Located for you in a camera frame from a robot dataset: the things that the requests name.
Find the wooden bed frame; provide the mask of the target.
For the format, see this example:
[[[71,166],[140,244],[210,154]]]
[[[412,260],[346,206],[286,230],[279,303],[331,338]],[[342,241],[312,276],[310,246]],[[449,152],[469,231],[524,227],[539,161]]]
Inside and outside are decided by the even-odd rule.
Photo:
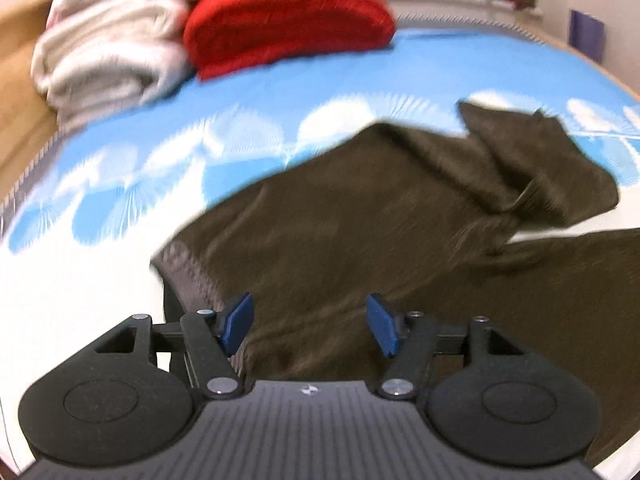
[[[30,62],[52,0],[30,0],[1,13],[1,195],[7,196],[53,136],[56,120],[32,85]]]

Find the folded red blanket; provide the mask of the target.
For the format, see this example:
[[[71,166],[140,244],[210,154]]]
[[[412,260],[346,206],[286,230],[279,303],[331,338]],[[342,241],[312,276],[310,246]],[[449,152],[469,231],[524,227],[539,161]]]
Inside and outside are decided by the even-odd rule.
[[[201,0],[182,40],[206,80],[294,56],[383,49],[395,32],[382,0]]]

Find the dark brown corduroy pants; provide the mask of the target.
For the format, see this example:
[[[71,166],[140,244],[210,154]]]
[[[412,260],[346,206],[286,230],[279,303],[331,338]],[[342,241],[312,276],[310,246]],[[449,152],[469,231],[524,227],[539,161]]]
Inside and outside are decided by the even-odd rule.
[[[554,118],[458,110],[462,138],[377,122],[201,214],[153,258],[165,318],[248,292],[240,373],[373,380],[372,292],[446,323],[486,315],[593,390],[599,463],[639,429],[639,233],[516,242],[614,209],[616,182]]]

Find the blue white patterned bed sheet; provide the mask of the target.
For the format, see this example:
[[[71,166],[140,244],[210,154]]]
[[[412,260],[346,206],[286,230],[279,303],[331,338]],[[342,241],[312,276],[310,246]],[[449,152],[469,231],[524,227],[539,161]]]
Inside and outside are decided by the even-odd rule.
[[[543,112],[610,170],[620,203],[574,234],[639,223],[639,101],[597,67],[525,30],[398,32],[385,50],[291,58],[201,82],[55,136],[1,207],[1,457],[32,463],[25,390],[126,316],[160,318],[157,249],[250,181],[371,122],[460,136],[456,104]]]

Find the folded white grey blanket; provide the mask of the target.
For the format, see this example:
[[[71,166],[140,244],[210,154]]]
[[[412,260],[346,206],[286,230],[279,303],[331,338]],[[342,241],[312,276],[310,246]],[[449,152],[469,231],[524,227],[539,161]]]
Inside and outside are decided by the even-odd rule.
[[[58,128],[169,96],[192,74],[186,0],[52,0],[30,76]]]

